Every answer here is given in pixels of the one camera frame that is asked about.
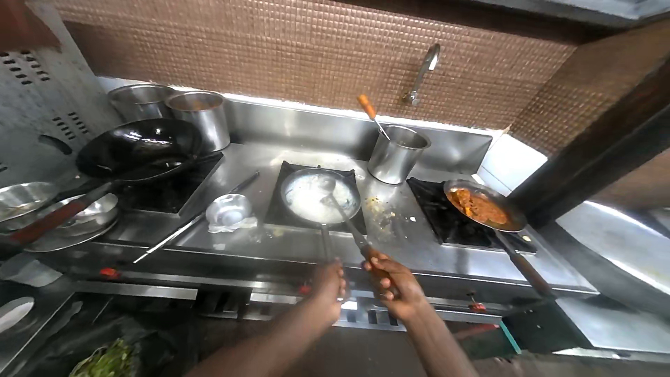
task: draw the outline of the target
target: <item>faucet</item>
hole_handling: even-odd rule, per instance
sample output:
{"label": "faucet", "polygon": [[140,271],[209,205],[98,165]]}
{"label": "faucet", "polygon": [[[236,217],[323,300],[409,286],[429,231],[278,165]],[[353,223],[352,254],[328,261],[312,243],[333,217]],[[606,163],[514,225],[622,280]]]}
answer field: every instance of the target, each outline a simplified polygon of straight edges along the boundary
{"label": "faucet", "polygon": [[412,90],[405,93],[405,95],[403,96],[404,102],[410,103],[412,104],[412,106],[416,106],[419,103],[419,99],[417,98],[419,85],[421,85],[425,73],[429,70],[435,69],[435,66],[438,64],[439,57],[440,57],[440,44],[436,43],[433,46],[430,46],[428,52],[425,55],[425,58],[423,58],[423,64],[421,64],[421,69],[419,69],[419,76],[417,76],[417,79],[414,82]]}

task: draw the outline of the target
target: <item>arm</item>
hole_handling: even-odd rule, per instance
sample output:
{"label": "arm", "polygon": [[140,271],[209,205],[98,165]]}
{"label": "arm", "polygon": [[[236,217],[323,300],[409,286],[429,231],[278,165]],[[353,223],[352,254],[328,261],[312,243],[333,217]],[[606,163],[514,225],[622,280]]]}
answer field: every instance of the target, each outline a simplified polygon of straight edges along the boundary
{"label": "arm", "polygon": [[343,274],[339,262],[320,268],[314,278],[312,294],[278,318],[268,334],[214,352],[186,377],[283,375],[340,317],[337,296],[344,295]]}
{"label": "arm", "polygon": [[384,305],[405,324],[428,376],[477,377],[468,356],[428,303],[411,271],[386,254],[371,258],[371,262],[365,262],[363,268],[368,271],[373,267],[387,271],[400,290],[401,299],[397,300],[393,293],[386,290],[391,285],[388,278],[375,282],[380,288]]}

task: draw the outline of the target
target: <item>green vegetable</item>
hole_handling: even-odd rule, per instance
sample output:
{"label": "green vegetable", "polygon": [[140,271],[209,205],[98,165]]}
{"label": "green vegetable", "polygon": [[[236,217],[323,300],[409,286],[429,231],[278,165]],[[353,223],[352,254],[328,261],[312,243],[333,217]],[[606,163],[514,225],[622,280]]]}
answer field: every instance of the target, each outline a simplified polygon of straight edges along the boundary
{"label": "green vegetable", "polygon": [[117,339],[100,347],[74,367],[70,377],[130,377],[132,347]]}

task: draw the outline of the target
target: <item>hand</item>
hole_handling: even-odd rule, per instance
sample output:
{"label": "hand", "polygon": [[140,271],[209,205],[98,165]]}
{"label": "hand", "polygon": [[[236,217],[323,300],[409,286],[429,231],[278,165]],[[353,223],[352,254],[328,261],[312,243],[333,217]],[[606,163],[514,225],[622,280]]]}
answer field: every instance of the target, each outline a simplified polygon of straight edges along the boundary
{"label": "hand", "polygon": [[378,258],[370,258],[370,261],[372,264],[367,261],[363,262],[363,268],[366,271],[370,271],[374,267],[388,272],[395,286],[400,290],[401,298],[396,299],[393,293],[387,290],[391,286],[391,281],[388,278],[382,278],[377,282],[381,288],[381,301],[389,308],[394,317],[407,322],[421,314],[422,311],[431,308],[419,282],[407,267],[381,253]]}
{"label": "hand", "polygon": [[314,273],[314,284],[309,299],[323,310],[323,315],[331,324],[340,318],[342,303],[337,298],[344,297],[346,293],[346,280],[343,276],[340,260],[318,266]]}

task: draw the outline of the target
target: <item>gas burner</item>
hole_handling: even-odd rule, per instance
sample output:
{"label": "gas burner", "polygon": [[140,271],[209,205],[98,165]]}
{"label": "gas burner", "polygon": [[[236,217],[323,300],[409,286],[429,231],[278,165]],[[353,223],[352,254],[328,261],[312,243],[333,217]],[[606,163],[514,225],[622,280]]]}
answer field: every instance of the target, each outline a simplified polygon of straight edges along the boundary
{"label": "gas burner", "polygon": [[[416,178],[407,180],[428,223],[443,244],[503,249],[493,229],[467,219],[449,203],[443,191],[444,182],[426,182]],[[535,247],[515,233],[502,233],[515,249],[534,253]]]}
{"label": "gas burner", "polygon": [[185,172],[149,184],[124,186],[119,204],[124,209],[179,213],[219,160],[201,162]]}
{"label": "gas burner", "polygon": [[[272,199],[270,199],[270,206],[267,209],[267,215],[265,216],[265,222],[275,225],[289,225],[292,227],[302,227],[302,228],[311,228],[311,229],[320,229],[318,226],[313,223],[308,223],[303,219],[300,219],[298,216],[295,216],[281,200],[281,183],[289,176],[292,172],[297,172],[298,170],[313,168],[314,166],[303,166],[303,165],[294,165],[289,164],[284,161],[281,163],[281,168],[279,169],[279,176],[277,177],[277,183],[275,184],[275,190],[272,192]],[[345,172],[343,170],[333,170],[325,169],[331,172],[336,172],[344,177],[344,179],[353,180],[356,184],[356,175],[353,170]],[[365,218],[363,217],[362,209],[359,209],[356,215],[351,218],[351,222],[354,224],[355,228],[362,234],[367,234],[367,229],[365,227]],[[340,223],[331,225],[328,227],[331,231],[341,231],[350,233],[346,227],[346,224]]]}

